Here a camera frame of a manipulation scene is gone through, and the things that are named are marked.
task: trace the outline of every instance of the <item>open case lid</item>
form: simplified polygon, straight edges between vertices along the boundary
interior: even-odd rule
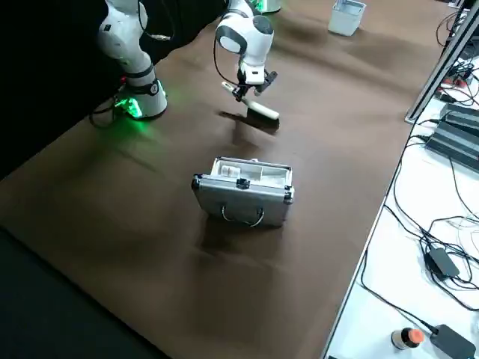
[[[217,157],[213,163],[210,178],[235,183],[242,178],[252,185],[284,188],[291,187],[293,172],[290,166],[259,162],[257,159]]]

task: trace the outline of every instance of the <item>metal frame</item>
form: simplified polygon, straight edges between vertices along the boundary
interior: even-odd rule
[[[448,73],[449,68],[454,65],[464,47],[466,47],[467,42],[479,25],[478,9],[479,1],[476,1],[472,9],[469,11],[465,22],[460,26],[456,36],[454,36],[453,40],[442,53],[439,62],[436,67],[434,67],[429,79],[426,81],[426,84],[414,102],[414,105],[407,111],[405,118],[407,123],[414,123],[419,116],[421,116],[422,111],[433,98],[436,89],[440,86],[441,81]]]
[[[461,6],[463,6],[463,2],[465,0],[456,0],[456,1],[451,1],[449,3],[449,7],[454,7],[456,9],[459,9]]]

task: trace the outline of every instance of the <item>green led light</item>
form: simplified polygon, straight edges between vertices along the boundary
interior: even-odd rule
[[[140,118],[143,116],[140,106],[135,99],[122,99],[115,103],[115,107],[122,108],[125,112],[131,114],[134,118]]]
[[[249,2],[251,2],[252,5],[256,7],[256,10],[258,11],[263,10],[263,0],[249,0]]]

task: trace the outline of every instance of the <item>white table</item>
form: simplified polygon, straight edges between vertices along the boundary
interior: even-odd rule
[[[443,105],[433,99],[418,123],[437,118]],[[434,127],[433,123],[415,126],[412,134],[429,135]],[[409,143],[414,142],[418,139],[411,139]],[[469,208],[479,214],[479,174],[458,164],[454,164],[454,169],[460,194]],[[421,145],[406,149],[396,191],[401,207],[422,227],[428,228],[436,218],[469,214],[454,189],[449,161]],[[395,206],[392,191],[386,195],[385,203],[404,224],[409,223]],[[462,225],[472,226],[467,221]],[[458,230],[442,222],[434,226],[432,234],[444,242],[459,243],[460,240],[468,253],[479,257],[479,250],[473,245],[474,240],[479,248],[479,226]],[[428,279],[418,240],[408,234],[382,206],[366,247],[368,245],[366,285],[431,325],[450,326],[476,345],[476,358],[479,358],[479,313],[462,308]],[[461,259],[454,262],[461,274],[464,273],[466,268]],[[416,349],[399,351],[393,347],[391,332],[413,327],[412,323],[359,285],[363,263],[364,253],[322,358],[327,359],[330,355],[337,359],[447,358],[429,339]],[[473,267],[472,271],[474,282],[479,285],[479,266]],[[453,293],[470,306],[479,307],[478,291]]]

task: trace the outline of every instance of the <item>white plastic cup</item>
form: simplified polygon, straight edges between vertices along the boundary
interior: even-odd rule
[[[338,0],[332,8],[328,30],[351,36],[359,27],[366,4],[354,0]]]

